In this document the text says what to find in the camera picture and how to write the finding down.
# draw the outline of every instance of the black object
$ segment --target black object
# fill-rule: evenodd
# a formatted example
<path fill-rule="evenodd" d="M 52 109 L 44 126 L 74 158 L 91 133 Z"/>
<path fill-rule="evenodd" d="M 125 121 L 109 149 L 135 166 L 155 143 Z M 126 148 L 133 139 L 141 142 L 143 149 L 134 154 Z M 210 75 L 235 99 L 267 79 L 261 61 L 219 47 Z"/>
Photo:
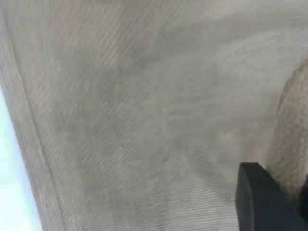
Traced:
<path fill-rule="evenodd" d="M 302 214 L 258 163 L 241 163 L 235 204 L 240 231 L 308 231 L 308 190 L 303 190 Z"/>

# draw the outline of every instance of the black plastic part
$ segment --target black plastic part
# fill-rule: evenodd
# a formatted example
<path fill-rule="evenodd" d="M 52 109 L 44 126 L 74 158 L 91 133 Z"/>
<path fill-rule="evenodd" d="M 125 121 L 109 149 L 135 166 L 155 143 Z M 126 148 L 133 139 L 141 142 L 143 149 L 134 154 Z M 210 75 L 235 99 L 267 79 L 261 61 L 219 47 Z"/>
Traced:
<path fill-rule="evenodd" d="M 258 163 L 241 163 L 235 196 L 240 231 L 308 231 L 308 225 Z"/>
<path fill-rule="evenodd" d="M 302 188 L 300 202 L 301 202 L 299 208 L 300 214 L 308 224 L 308 177 L 306 177 L 306 183 Z"/>

